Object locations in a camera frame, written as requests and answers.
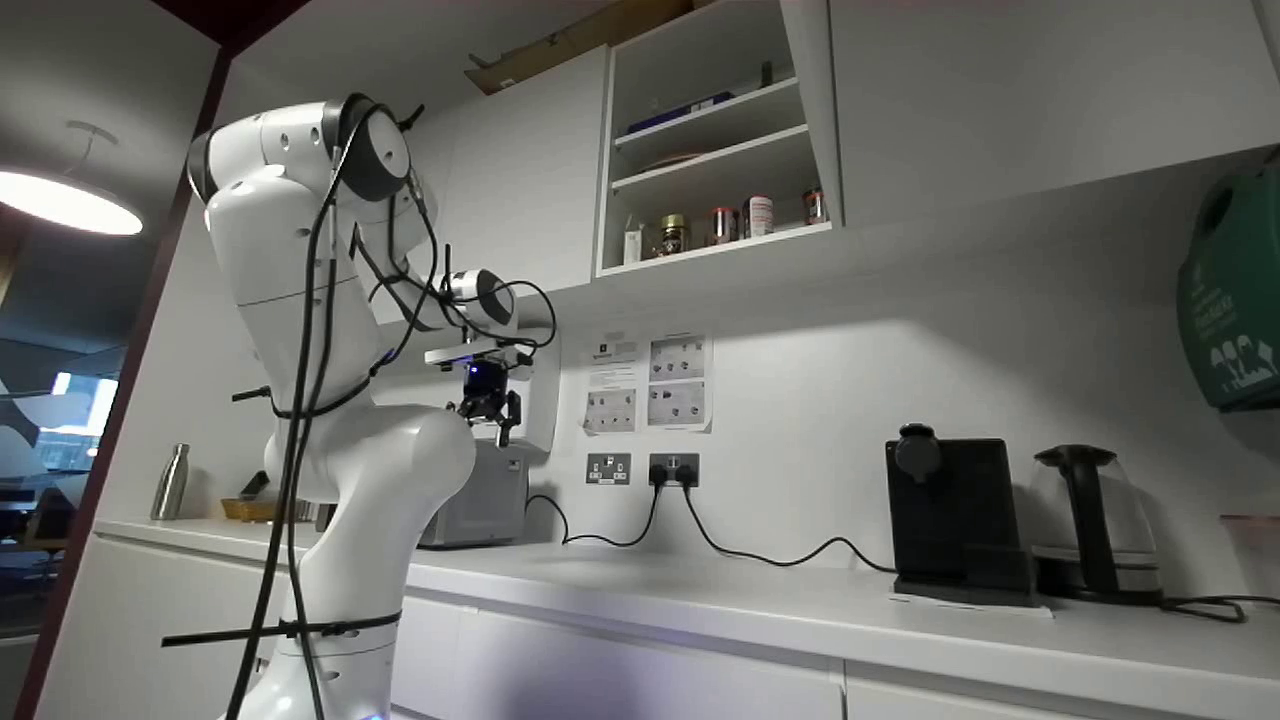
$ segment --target ceiling light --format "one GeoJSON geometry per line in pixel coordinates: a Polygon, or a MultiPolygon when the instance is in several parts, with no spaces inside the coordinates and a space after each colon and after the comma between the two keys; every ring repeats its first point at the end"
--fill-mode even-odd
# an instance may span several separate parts
{"type": "MultiPolygon", "coordinates": [[[[68,126],[88,137],[82,162],[88,158],[93,138],[117,142],[117,137],[109,137],[97,123],[68,120],[68,126]]],[[[97,234],[135,234],[135,232],[145,232],[145,218],[132,209],[71,185],[68,179],[71,169],[62,172],[62,176],[6,172],[0,169],[0,203],[9,203],[16,213],[28,213],[28,217],[39,217],[49,224],[63,224],[63,227],[82,227],[82,232],[97,232],[97,234]]]]}

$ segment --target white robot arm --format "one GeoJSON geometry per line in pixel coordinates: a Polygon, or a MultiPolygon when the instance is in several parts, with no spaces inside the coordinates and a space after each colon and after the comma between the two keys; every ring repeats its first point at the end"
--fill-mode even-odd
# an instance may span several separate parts
{"type": "Polygon", "coordinates": [[[389,716],[398,617],[418,534],[471,470],[467,422],[477,415],[514,421],[508,365],[531,348],[508,335],[515,293],[494,270],[450,270],[404,132],[364,94],[228,123],[196,138],[188,179],[268,373],[275,436],[263,469],[281,478],[281,515],[253,629],[168,645],[245,640],[234,720],[389,716]],[[426,270],[389,234],[398,213],[385,209],[404,191],[431,249],[426,270]],[[456,410],[370,400],[389,348],[353,257],[370,259],[408,326],[461,332],[461,350],[431,356],[471,365],[456,410]],[[300,494],[338,499],[338,515],[298,559],[291,507],[300,494]],[[284,622],[268,629],[281,547],[289,547],[289,600],[284,622]],[[261,634],[281,640],[253,681],[261,634]]]}

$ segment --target white countertop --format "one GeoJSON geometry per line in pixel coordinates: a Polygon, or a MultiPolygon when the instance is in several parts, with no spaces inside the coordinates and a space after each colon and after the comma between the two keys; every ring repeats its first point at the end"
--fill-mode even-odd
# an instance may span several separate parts
{"type": "MultiPolygon", "coordinates": [[[[268,527],[101,522],[101,534],[255,559],[268,527]]],[[[775,573],[746,559],[565,545],[420,553],[408,593],[1152,711],[1276,716],[1280,707],[1280,610],[1272,609],[1255,609],[1247,622],[1107,602],[974,609],[904,600],[888,577],[874,573],[775,573]]]]}

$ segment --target green bag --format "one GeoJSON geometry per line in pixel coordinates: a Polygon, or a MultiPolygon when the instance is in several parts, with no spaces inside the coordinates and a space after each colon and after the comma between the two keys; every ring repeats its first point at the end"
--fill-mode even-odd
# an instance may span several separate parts
{"type": "Polygon", "coordinates": [[[1280,169],[1204,194],[1176,323],[1213,407],[1280,407],[1280,169]]]}

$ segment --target wall socket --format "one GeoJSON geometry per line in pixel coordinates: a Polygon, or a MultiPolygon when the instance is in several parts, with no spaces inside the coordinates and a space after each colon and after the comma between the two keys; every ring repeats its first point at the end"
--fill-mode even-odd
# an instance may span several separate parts
{"type": "Polygon", "coordinates": [[[584,432],[636,432],[636,387],[588,391],[584,432]]]}
{"type": "Polygon", "coordinates": [[[588,485],[631,485],[630,451],[588,451],[588,485]]]}
{"type": "Polygon", "coordinates": [[[695,451],[654,451],[650,455],[650,485],[683,485],[695,488],[703,478],[699,455],[695,451]]]}
{"type": "Polygon", "coordinates": [[[650,387],[650,422],[703,422],[707,421],[707,385],[654,385],[650,387]]]}
{"type": "Polygon", "coordinates": [[[703,339],[699,335],[654,339],[650,380],[688,380],[688,374],[703,374],[703,339]]]}

